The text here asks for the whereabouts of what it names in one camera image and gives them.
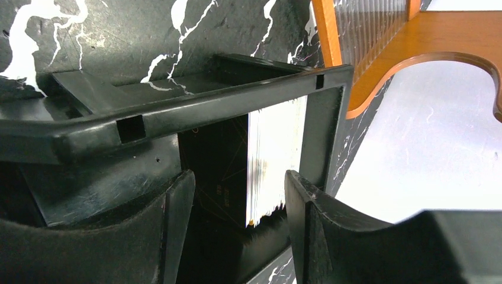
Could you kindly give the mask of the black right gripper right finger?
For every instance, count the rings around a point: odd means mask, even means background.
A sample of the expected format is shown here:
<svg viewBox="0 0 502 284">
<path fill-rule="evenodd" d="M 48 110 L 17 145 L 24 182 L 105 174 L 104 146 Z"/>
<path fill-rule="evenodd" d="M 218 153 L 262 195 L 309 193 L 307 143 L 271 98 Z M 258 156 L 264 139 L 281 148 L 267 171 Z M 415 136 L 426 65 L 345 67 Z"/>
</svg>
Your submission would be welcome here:
<svg viewBox="0 0 502 284">
<path fill-rule="evenodd" d="M 285 174 L 298 283 L 500 283 L 501 212 L 432 210 L 390 224 Z"/>
</svg>

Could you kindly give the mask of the black plastic card box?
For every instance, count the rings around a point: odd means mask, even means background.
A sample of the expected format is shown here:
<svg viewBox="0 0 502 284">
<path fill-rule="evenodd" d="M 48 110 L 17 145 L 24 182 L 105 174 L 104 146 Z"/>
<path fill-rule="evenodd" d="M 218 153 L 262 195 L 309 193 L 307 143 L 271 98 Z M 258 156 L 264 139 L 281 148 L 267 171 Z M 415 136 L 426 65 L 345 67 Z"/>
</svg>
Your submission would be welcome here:
<svg viewBox="0 0 502 284">
<path fill-rule="evenodd" d="M 302 96 L 296 171 L 331 189 L 353 74 L 349 65 L 313 69 L 238 54 L 218 54 L 193 75 L 125 86 L 54 73 L 47 97 L 1 102 L 1 221 L 79 224 L 191 170 L 182 166 L 180 133 Z M 251 279 L 293 281 L 285 205 L 255 227 L 237 227 L 201 207 L 195 180 L 175 283 Z"/>
</svg>

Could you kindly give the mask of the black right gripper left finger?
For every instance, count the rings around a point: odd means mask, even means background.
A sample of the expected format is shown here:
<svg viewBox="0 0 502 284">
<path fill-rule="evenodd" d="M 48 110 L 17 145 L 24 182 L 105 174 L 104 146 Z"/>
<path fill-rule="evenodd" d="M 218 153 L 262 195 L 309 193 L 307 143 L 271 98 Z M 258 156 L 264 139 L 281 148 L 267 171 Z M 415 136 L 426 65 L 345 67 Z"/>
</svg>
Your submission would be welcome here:
<svg viewBox="0 0 502 284">
<path fill-rule="evenodd" d="M 2 283 L 175 283 L 195 192 L 185 170 L 79 224 L 1 221 Z"/>
</svg>

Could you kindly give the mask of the stack of credit cards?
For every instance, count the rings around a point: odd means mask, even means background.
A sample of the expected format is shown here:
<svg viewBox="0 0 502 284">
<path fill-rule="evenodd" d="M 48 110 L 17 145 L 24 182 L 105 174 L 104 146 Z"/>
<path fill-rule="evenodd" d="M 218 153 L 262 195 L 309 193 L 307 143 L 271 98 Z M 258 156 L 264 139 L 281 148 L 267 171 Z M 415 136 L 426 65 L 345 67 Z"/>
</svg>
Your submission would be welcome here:
<svg viewBox="0 0 502 284">
<path fill-rule="evenodd" d="M 237 227 L 257 226 L 285 205 L 282 177 L 300 167 L 307 97 L 178 135 L 202 208 Z"/>
</svg>

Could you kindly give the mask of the orange wooden shelf rack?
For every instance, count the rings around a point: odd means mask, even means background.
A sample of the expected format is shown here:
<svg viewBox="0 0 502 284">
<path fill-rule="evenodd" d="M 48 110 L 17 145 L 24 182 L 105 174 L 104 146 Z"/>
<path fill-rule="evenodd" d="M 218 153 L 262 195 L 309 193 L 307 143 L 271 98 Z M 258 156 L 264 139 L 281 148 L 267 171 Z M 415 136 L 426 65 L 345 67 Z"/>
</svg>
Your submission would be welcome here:
<svg viewBox="0 0 502 284">
<path fill-rule="evenodd" d="M 418 63 L 453 61 L 486 71 L 495 85 L 493 115 L 501 120 L 501 11 L 423 11 L 407 1 L 407 21 L 356 80 L 347 119 L 360 116 L 383 84 Z"/>
</svg>

